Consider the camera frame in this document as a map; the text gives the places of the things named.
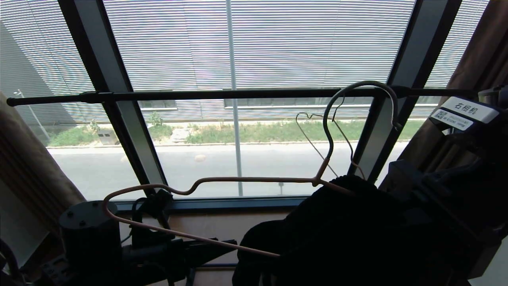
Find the concrete road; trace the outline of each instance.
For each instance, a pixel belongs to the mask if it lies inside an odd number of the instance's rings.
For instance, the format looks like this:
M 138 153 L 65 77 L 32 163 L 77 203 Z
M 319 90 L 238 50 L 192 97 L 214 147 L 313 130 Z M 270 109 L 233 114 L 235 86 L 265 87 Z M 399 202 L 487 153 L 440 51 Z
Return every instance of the concrete road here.
M 396 160 L 406 142 L 400 142 L 390 155 Z M 327 144 L 318 144 L 325 155 Z M 170 186 L 187 190 L 202 177 L 236 176 L 234 146 L 178 146 L 157 147 Z M 139 182 L 122 148 L 50 149 L 64 173 L 74 182 L 88 200 L 103 199 L 112 191 L 138 185 Z M 310 144 L 291 145 L 242 145 L 242 175 L 270 177 L 313 177 L 322 159 Z M 347 144 L 335 144 L 331 167 L 341 176 L 350 165 Z M 380 178 L 388 171 L 386 165 Z M 335 175 L 328 168 L 324 179 Z M 244 196 L 303 195 L 316 190 L 310 184 L 242 183 Z M 142 191 L 125 194 L 119 199 L 136 199 L 144 196 Z M 238 196 L 238 183 L 205 183 L 189 196 L 176 197 L 228 197 Z

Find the brown curtain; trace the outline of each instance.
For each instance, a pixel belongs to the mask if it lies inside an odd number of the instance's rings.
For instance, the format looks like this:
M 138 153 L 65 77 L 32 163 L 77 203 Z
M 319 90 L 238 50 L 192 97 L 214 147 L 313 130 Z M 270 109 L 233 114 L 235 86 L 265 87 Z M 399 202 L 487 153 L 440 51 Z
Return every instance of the brown curtain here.
M 0 179 L 59 236 L 60 214 L 85 198 L 1 92 L 0 122 Z
M 507 83 L 508 1 L 490 1 L 447 88 L 481 91 Z M 411 162 L 425 173 L 468 164 L 475 159 L 473 154 L 457 145 L 443 143 L 442 139 L 443 134 L 427 120 L 399 159 Z M 434 159 L 429 160 L 428 154 L 433 154 Z

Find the white label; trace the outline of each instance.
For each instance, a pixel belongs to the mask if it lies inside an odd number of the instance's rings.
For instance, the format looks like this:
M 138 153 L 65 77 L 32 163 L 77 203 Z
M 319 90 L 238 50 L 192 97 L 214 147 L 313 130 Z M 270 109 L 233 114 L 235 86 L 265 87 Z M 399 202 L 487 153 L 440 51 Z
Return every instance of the white label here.
M 436 110 L 431 117 L 462 131 L 473 125 L 473 121 L 442 109 Z
M 491 122 L 499 114 L 495 109 L 458 97 L 450 97 L 441 107 L 483 123 Z

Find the black cloth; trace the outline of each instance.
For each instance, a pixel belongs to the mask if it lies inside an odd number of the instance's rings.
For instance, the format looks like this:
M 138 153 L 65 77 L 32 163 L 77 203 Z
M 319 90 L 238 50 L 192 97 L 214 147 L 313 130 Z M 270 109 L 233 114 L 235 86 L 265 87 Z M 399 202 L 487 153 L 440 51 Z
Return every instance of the black cloth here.
M 234 286 L 259 285 L 262 273 L 273 275 L 278 286 L 410 285 L 415 280 L 430 251 L 429 226 L 407 224 L 402 205 L 357 176 L 331 183 L 356 196 L 321 187 L 284 220 L 251 228 L 240 245 L 281 257 L 239 251 Z

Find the metal pole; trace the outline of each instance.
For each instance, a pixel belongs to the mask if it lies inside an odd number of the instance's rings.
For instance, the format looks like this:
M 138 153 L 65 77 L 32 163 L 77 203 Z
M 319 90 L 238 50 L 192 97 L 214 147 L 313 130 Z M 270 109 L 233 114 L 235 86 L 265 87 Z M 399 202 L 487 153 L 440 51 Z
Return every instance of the metal pole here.
M 17 90 L 15 92 L 13 92 L 14 95 L 19 95 L 21 96 L 21 98 L 25 98 L 25 96 L 23 95 L 23 92 L 21 90 Z M 28 105 L 28 109 L 30 109 L 30 112 L 32 113 L 32 115 L 34 116 L 35 118 L 35 121 L 37 121 L 37 124 L 39 124 L 39 127 L 41 128 L 42 130 L 42 133 L 44 133 L 44 135 L 46 136 L 46 138 L 48 139 L 48 142 L 51 140 L 51 138 L 49 138 L 49 134 L 48 132 L 46 132 L 46 129 L 44 129 L 44 127 L 42 127 L 42 124 L 41 122 L 39 121 L 39 119 L 37 118 L 37 116 L 35 115 L 35 112 L 34 110 L 31 108 L 30 105 Z
M 233 41 L 233 19 L 231 0 L 226 0 L 226 16 L 228 18 L 229 64 L 231 73 L 231 89 L 236 90 L 235 48 Z M 242 156 L 240 154 L 240 123 L 238 122 L 238 99 L 233 99 L 233 124 L 235 127 L 236 173 L 242 176 Z M 238 182 L 238 195 L 243 196 L 242 182 Z

